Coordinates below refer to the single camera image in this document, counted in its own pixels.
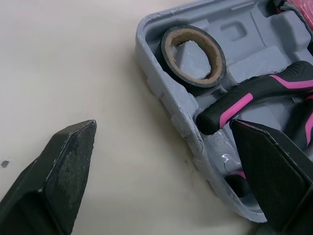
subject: gray molded tray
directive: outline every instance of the gray molded tray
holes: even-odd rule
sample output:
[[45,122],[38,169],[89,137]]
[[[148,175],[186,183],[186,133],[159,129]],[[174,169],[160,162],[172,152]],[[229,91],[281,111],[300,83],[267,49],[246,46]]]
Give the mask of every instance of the gray molded tray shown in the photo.
[[[165,73],[156,55],[164,32],[182,24],[199,27],[212,35],[226,58],[225,78],[219,86],[200,97],[189,94]],[[225,175],[241,168],[229,125],[212,136],[204,136],[194,120],[201,110],[239,82],[283,70],[298,60],[313,64],[313,57],[307,50],[310,40],[309,32],[294,12],[276,15],[268,0],[198,1],[151,14],[137,28],[135,51],[139,64],[151,90],[165,105],[172,123],[188,142],[198,170],[226,205],[255,222],[266,222],[266,218],[253,195],[239,199],[224,180]],[[197,58],[198,52],[194,53],[193,57]],[[290,97],[263,101],[242,112],[238,118],[283,130],[296,102]]]

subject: white table surface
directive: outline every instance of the white table surface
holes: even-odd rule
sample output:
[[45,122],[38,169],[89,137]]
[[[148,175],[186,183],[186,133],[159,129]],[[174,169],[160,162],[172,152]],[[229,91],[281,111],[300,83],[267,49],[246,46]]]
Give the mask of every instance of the white table surface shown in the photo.
[[96,119],[73,235],[247,235],[215,196],[134,57],[146,15],[191,0],[0,2],[0,199],[68,125]]

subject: pink grip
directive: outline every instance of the pink grip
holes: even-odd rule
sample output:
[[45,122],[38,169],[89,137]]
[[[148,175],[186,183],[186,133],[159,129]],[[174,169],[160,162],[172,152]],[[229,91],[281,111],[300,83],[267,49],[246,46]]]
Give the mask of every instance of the pink grip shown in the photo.
[[269,75],[269,76],[272,78],[275,78],[280,84],[282,84],[287,89],[301,89],[301,88],[313,87],[313,80],[303,81],[303,82],[287,82],[277,75]]
[[222,113],[220,118],[220,128],[223,128],[228,120],[230,120],[236,113],[242,110],[248,103],[253,100],[253,95],[251,93],[246,94],[235,104],[233,104],[229,109]]

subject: tool handle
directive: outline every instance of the tool handle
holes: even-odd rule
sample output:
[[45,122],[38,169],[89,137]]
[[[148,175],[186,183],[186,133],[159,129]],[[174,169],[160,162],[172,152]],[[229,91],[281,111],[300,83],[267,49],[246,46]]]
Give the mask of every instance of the tool handle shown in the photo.
[[280,73],[253,77],[232,88],[199,114],[196,123],[203,134],[212,135],[258,99],[308,93],[312,89],[313,66],[306,61],[295,62]]
[[313,95],[308,96],[294,111],[285,134],[304,151],[313,138]]

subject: cardboard tape core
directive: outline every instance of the cardboard tape core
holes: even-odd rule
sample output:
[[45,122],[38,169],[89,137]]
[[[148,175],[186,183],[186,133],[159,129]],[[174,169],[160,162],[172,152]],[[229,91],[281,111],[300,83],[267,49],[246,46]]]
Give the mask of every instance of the cardboard tape core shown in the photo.
[[[211,72],[203,80],[192,78],[181,71],[171,53],[171,47],[178,47],[188,41],[197,43],[209,60]],[[170,70],[178,78],[194,86],[213,87],[225,74],[225,57],[221,47],[209,34],[199,28],[189,25],[170,28],[163,36],[161,49]]]

